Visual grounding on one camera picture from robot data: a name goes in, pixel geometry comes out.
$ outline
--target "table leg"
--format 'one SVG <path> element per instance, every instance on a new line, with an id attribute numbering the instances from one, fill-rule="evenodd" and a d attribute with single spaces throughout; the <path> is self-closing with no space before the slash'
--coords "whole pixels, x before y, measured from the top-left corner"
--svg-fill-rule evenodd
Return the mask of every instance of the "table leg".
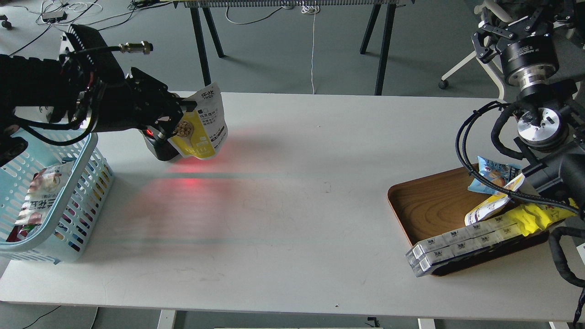
<path id="1" fill-rule="evenodd" d="M 207 26 L 209 26 L 211 39 L 214 41 L 215 50 L 218 52 L 218 57 L 222 59 L 225 57 L 225 54 L 223 53 L 223 49 L 221 48 L 218 31 L 215 29 L 214 18 L 211 16 L 211 11 L 209 10 L 209 8 L 207 7 L 203 8 L 203 15 L 205 16 L 205 20 L 207 21 Z"/>
<path id="2" fill-rule="evenodd" d="M 203 32 L 201 31 L 201 18 L 199 17 L 199 8 L 190 8 L 191 20 L 193 21 L 193 31 L 195 32 L 195 41 L 197 42 L 197 52 L 199 53 L 199 62 L 201 63 L 201 73 L 205 85 L 211 84 L 211 75 L 209 73 L 209 63 L 205 52 L 205 42 L 203 41 Z"/>
<path id="3" fill-rule="evenodd" d="M 175 318 L 177 311 L 175 310 L 161 310 L 159 317 L 159 325 L 157 329 L 173 329 L 175 326 Z"/>
<path id="4" fill-rule="evenodd" d="M 384 24 L 384 36 L 382 37 L 382 50 L 380 52 L 380 65 L 378 66 L 378 78 L 376 80 L 376 91 L 374 95 L 382 94 L 384 85 L 384 76 L 386 74 L 386 63 L 388 62 L 388 50 L 390 48 L 390 37 L 392 36 L 392 27 L 394 26 L 394 14 L 396 13 L 396 4 L 388 4 L 386 10 L 386 22 Z"/>
<path id="5" fill-rule="evenodd" d="M 374 25 L 376 25 L 376 19 L 380 13 L 380 7 L 382 7 L 382 5 L 374 5 L 374 7 L 371 9 L 370 20 L 368 21 L 366 27 L 366 34 L 364 34 L 362 46 L 360 47 L 360 54 L 362 55 L 366 53 L 367 45 L 370 43 L 371 33 L 374 30 Z"/>

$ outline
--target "brown tray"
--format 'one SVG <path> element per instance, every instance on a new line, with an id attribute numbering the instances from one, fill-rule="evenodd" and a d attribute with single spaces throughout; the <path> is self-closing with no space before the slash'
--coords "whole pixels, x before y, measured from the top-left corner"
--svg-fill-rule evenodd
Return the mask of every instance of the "brown tray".
<path id="1" fill-rule="evenodd" d="M 467 190 L 472 180 L 465 168 L 458 168 L 390 187 L 388 202 L 411 246 L 420 240 L 465 226 L 465 214 L 488 197 L 487 194 Z M 442 276 L 462 270 L 541 244 L 547 238 L 548 233 L 522 238 L 513 244 L 447 263 L 432 274 Z"/>

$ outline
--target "power strip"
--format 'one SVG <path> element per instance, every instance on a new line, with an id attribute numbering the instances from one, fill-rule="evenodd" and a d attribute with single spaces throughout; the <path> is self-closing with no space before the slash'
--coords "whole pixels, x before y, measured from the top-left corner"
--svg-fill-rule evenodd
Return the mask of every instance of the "power strip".
<path id="1" fill-rule="evenodd" d="M 45 23 L 57 23 L 67 19 L 67 13 L 64 10 L 54 12 L 44 12 L 40 14 L 43 22 Z"/>

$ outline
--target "yellow snack bag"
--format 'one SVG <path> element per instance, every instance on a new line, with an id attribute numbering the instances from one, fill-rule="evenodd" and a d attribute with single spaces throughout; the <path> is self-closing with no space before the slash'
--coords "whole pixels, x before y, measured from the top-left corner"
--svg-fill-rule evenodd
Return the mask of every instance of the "yellow snack bag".
<path id="1" fill-rule="evenodd" d="M 228 137 L 219 87 L 212 83 L 184 100 L 195 101 L 197 106 L 186 107 L 169 142 L 183 157 L 211 159 Z"/>

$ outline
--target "plastic basket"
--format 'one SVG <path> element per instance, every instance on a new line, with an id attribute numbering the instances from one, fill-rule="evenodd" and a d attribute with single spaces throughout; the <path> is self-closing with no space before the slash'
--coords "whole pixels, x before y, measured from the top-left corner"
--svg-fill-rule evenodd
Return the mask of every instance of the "plastic basket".
<path id="1" fill-rule="evenodd" d="M 71 132 L 43 132 L 53 140 L 69 140 Z M 28 148 L 0 170 L 0 256 L 15 260 L 72 262 L 79 258 L 113 182 L 106 159 L 95 148 L 92 133 L 68 146 L 48 145 L 25 131 L 15 133 Z M 71 177 L 59 192 L 47 218 L 26 239 L 6 242 L 25 199 L 33 175 L 42 168 L 76 158 Z"/>

